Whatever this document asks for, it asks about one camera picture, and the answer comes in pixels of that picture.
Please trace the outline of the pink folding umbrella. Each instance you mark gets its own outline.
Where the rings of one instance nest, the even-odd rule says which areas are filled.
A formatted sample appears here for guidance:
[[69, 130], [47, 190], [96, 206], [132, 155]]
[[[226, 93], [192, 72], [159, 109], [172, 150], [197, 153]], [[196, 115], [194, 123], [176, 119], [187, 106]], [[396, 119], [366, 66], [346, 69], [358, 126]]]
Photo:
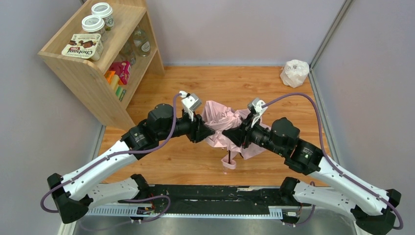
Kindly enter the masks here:
[[238, 127], [249, 113], [248, 109], [235, 110], [213, 100], [208, 100], [203, 108], [203, 121], [206, 126], [215, 131], [205, 141], [211, 147], [228, 151], [226, 156], [221, 159], [221, 163], [225, 168], [236, 169], [234, 157], [238, 154], [247, 160], [266, 151], [265, 148], [256, 144], [251, 144], [247, 148], [238, 147], [222, 134], [224, 130]]

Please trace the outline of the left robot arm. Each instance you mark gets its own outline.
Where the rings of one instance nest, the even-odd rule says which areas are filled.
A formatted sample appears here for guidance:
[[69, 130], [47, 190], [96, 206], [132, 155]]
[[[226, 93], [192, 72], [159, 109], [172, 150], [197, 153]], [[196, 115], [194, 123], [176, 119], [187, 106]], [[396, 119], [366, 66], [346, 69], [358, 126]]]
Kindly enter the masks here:
[[136, 176], [113, 184], [103, 184], [102, 181], [159, 149], [161, 141], [187, 136], [191, 142], [198, 143], [214, 133], [200, 114], [182, 112], [182, 117], [177, 118], [175, 108], [171, 105], [157, 105], [146, 119], [122, 135], [96, 159], [71, 173], [48, 176], [47, 183], [57, 213], [64, 224], [69, 224], [82, 218], [93, 207], [136, 199], [145, 188], [138, 183]]

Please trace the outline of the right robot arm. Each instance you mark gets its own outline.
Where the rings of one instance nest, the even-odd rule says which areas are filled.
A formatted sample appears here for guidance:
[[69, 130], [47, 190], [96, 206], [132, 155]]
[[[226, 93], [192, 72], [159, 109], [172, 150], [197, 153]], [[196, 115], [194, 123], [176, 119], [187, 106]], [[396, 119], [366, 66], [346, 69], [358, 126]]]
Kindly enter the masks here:
[[247, 148], [255, 144], [283, 157], [291, 170], [330, 185], [329, 190], [321, 189], [287, 177], [280, 189], [286, 199], [342, 214], [372, 235], [402, 229], [403, 219], [397, 211], [400, 192], [384, 190], [358, 178], [299, 134], [299, 129], [284, 117], [275, 120], [271, 127], [263, 127], [254, 123], [252, 115], [239, 126], [223, 131], [236, 146]]

